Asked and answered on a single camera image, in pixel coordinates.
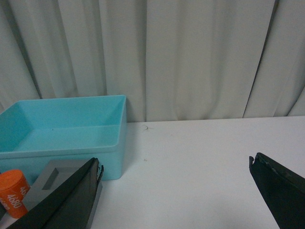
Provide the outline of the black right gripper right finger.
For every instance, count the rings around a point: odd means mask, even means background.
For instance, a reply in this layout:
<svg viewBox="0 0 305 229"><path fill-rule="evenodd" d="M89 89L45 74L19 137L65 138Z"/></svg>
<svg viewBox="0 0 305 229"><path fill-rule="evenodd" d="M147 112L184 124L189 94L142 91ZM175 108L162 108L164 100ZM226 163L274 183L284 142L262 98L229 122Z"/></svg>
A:
<svg viewBox="0 0 305 229"><path fill-rule="evenodd" d="M249 170L281 229L305 227L305 179L272 158L249 157Z"/></svg>

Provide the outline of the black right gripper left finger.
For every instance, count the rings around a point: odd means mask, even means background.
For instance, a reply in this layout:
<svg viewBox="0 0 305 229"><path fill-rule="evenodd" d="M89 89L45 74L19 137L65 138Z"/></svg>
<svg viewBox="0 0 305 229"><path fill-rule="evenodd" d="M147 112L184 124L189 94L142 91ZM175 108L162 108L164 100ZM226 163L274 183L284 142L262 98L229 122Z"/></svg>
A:
<svg viewBox="0 0 305 229"><path fill-rule="evenodd" d="M23 200L28 213L9 228L91 228L103 171L97 158L50 161Z"/></svg>

